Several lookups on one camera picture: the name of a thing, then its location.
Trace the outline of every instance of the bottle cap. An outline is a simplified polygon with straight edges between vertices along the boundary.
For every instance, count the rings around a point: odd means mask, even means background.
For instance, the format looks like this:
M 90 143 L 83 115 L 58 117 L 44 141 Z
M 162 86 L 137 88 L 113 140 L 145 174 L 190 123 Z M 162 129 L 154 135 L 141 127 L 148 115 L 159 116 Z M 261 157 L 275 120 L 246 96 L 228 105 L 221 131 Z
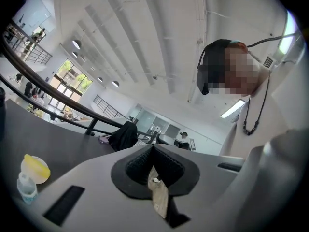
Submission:
M 28 185 L 28 183 L 29 183 L 29 176 L 26 175 L 26 174 L 23 173 L 23 172 L 20 172 L 20 173 L 19 173 L 18 179 L 20 180 L 20 183 L 21 183 L 23 186 L 26 186 L 26 185 Z

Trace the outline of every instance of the fluorescent light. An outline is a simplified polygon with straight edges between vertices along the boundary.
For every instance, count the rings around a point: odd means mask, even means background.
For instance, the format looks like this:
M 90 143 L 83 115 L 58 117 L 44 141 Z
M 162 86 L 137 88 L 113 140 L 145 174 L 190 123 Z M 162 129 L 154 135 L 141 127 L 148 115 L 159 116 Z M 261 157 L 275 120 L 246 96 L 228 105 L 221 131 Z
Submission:
M 237 109 L 241 108 L 244 105 L 243 100 L 239 100 L 234 106 L 232 106 L 230 109 L 228 109 L 224 114 L 222 114 L 221 118 L 226 118 L 230 116 L 233 112 L 235 112 Z
M 119 87 L 119 83 L 117 81 L 113 81 L 112 84 L 116 87 Z
M 286 22 L 286 26 L 285 26 L 284 35 L 295 33 L 295 30 L 296 30 L 296 22 L 295 22 L 294 18 L 292 17 L 290 12 L 287 12 L 287 14 L 288 15 L 287 15 L 287 22 Z M 288 52 L 290 45 L 292 43 L 292 40 L 293 40 L 293 36 L 287 37 L 287 38 L 284 38 L 284 39 L 281 40 L 279 50 L 283 54 L 286 54 Z

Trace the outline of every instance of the water bottle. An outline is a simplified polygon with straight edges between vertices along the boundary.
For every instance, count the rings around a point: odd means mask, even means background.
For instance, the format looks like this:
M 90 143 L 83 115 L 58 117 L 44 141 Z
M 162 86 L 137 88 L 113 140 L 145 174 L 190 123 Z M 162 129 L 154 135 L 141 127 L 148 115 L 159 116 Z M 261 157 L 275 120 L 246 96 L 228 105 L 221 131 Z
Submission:
M 37 185 L 23 172 L 18 175 L 17 189 L 27 204 L 31 204 L 38 196 Z
M 4 128 L 5 128 L 5 91 L 0 87 L 0 141 L 4 137 Z

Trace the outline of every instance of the window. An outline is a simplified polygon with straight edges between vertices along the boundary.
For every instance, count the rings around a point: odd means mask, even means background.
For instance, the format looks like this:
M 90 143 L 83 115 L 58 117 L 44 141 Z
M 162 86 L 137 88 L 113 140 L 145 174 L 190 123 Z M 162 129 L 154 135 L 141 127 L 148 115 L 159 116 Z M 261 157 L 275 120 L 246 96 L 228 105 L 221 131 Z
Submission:
M 68 59 L 60 66 L 56 75 L 62 79 L 61 82 L 77 89 L 78 93 L 83 94 L 92 84 L 92 81 Z
M 83 93 L 92 84 L 92 81 L 67 59 L 60 66 L 49 84 L 73 101 L 78 102 Z M 52 98 L 49 104 L 59 110 L 68 108 L 55 98 Z
M 284 35 L 295 33 L 296 31 L 296 22 L 294 18 L 292 17 L 290 12 L 287 12 L 287 21 L 286 21 L 286 26 L 285 26 L 285 31 Z M 290 45 L 292 43 L 293 36 L 283 38 L 280 42 L 279 49 L 283 54 L 286 54 L 290 48 Z

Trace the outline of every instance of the tree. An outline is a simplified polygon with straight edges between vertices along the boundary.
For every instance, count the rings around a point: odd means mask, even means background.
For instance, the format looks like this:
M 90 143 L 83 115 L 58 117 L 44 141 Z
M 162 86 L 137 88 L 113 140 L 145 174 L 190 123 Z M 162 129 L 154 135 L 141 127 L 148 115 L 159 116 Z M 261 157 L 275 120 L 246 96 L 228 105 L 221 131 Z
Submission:
M 82 83 L 81 83 L 81 89 L 82 89 L 82 91 L 84 92 L 88 87 L 89 87 L 89 85 L 92 83 L 92 81 L 91 80 L 89 80 L 87 77 L 82 81 Z
M 62 72 L 66 73 L 68 70 L 71 69 L 72 63 L 70 60 L 66 60 L 61 67 L 59 68 L 59 70 L 57 71 L 57 74 L 60 74 Z
M 85 78 L 86 76 L 84 75 L 84 74 L 80 74 L 80 75 L 78 75 L 77 76 L 77 81 L 79 81 L 79 82 L 81 82 L 81 81 L 83 81 L 83 79 Z

